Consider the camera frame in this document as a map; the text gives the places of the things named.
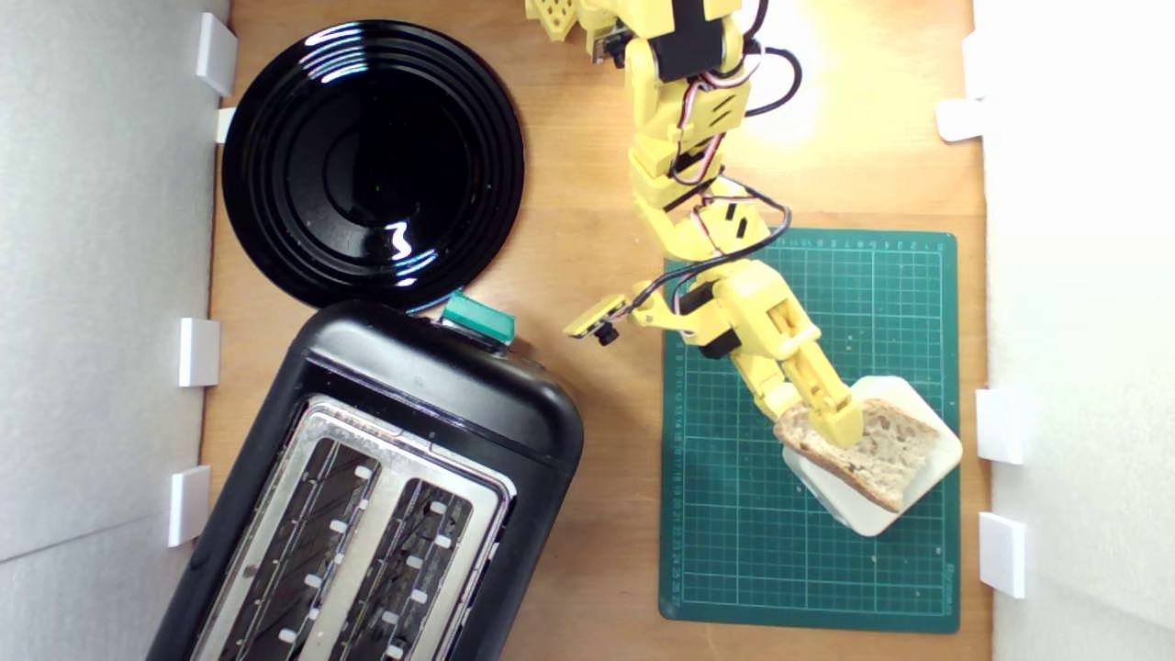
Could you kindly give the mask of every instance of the bread slice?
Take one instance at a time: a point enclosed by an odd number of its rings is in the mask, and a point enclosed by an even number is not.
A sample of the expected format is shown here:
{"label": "bread slice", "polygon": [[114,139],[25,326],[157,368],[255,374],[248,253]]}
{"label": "bread slice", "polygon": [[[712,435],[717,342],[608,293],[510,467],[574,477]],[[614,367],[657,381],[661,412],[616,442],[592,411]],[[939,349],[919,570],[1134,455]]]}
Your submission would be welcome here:
{"label": "bread slice", "polygon": [[889,512],[901,512],[902,492],[926,465],[939,432],[880,399],[861,403],[865,434],[841,448],[826,441],[798,404],[779,417],[776,438],[814,461],[865,498]]}

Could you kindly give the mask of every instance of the cutting mat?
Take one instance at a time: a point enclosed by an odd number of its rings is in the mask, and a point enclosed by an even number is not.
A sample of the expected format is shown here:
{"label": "cutting mat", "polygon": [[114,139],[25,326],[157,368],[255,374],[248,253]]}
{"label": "cutting mat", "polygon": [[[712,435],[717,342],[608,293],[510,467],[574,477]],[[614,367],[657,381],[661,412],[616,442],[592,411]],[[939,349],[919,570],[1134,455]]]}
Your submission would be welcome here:
{"label": "cutting mat", "polygon": [[[902,377],[958,433],[954,236],[793,228],[758,257],[787,277],[846,383]],[[665,618],[958,630],[958,471],[879,538],[861,538],[784,465],[730,362],[666,335],[664,390]]]}

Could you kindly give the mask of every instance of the toaster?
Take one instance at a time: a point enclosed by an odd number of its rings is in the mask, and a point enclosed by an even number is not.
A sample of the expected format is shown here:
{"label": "toaster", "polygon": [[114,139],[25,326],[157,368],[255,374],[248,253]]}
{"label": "toaster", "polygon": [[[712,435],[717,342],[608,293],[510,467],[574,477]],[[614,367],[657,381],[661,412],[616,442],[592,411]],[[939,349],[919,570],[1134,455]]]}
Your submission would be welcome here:
{"label": "toaster", "polygon": [[350,301],[307,322],[148,661],[498,656],[583,426],[483,311],[458,292],[439,319]]}

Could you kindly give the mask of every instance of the wooden surface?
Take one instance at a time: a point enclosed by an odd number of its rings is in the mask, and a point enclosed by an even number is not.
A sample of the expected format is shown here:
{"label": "wooden surface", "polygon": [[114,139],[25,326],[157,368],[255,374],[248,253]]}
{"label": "wooden surface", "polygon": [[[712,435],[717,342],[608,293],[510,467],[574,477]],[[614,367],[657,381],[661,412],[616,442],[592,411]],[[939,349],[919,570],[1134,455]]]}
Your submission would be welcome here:
{"label": "wooden surface", "polygon": [[[466,290],[517,315],[535,358],[578,404],[586,446],[504,659],[991,659],[992,598],[978,579],[975,515],[988,505],[988,475],[975,458],[972,407],[972,392],[986,379],[982,164],[978,144],[944,144],[934,129],[935,102],[962,93],[959,43],[971,31],[969,2],[772,2],[763,38],[797,52],[805,83],[786,108],[748,120],[726,141],[730,171],[791,204],[798,224],[959,237],[967,453],[962,627],[948,636],[658,615],[662,340],[625,328],[603,350],[559,336],[599,296],[627,290],[662,263],[629,201],[632,131],[623,74],[592,66],[578,32],[568,43],[549,42],[524,20],[522,0],[234,0],[236,93],[287,45],[360,18],[424,23],[475,48],[506,82],[525,129],[522,214],[497,259]],[[764,69],[754,99],[786,83],[770,82],[778,70]],[[212,316],[223,323],[223,360],[221,385],[208,393],[203,443],[215,492],[310,311],[248,261],[219,200]]]}

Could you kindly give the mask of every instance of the round plate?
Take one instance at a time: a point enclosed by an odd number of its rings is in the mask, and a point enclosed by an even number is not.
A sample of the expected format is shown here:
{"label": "round plate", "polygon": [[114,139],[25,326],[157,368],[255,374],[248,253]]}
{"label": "round plate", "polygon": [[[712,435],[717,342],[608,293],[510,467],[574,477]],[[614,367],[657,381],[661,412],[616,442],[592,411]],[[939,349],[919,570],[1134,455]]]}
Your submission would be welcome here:
{"label": "round plate", "polygon": [[222,181],[237,238],[287,292],[414,310],[502,247],[522,200],[522,130],[469,48],[398,21],[344,23],[249,85]]}

